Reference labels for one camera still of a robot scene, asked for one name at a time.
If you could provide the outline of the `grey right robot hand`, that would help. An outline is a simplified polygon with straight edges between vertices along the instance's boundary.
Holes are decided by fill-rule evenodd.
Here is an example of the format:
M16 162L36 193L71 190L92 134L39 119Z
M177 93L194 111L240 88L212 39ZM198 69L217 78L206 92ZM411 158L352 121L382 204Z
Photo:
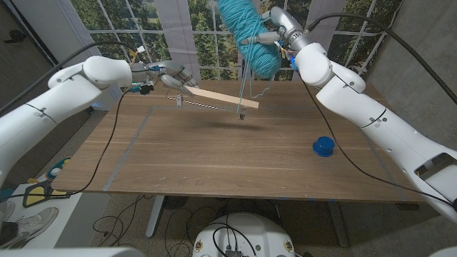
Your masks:
M261 15L261 21L273 27L273 31L243 37L241 45L274 45L276 42L282 40L292 51L300 51L302 48L313 43L300 23L290 13L277 6L264 12Z

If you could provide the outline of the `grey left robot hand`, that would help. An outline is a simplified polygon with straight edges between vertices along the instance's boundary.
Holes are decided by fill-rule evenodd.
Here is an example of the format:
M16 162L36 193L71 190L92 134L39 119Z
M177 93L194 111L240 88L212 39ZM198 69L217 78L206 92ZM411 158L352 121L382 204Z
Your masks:
M134 83L146 84L161 81L164 87L180 91L187 96L194 95L188 90L188 87L199 88L192 73L184 65L173 60L158 61L152 64L133 64L131 72Z

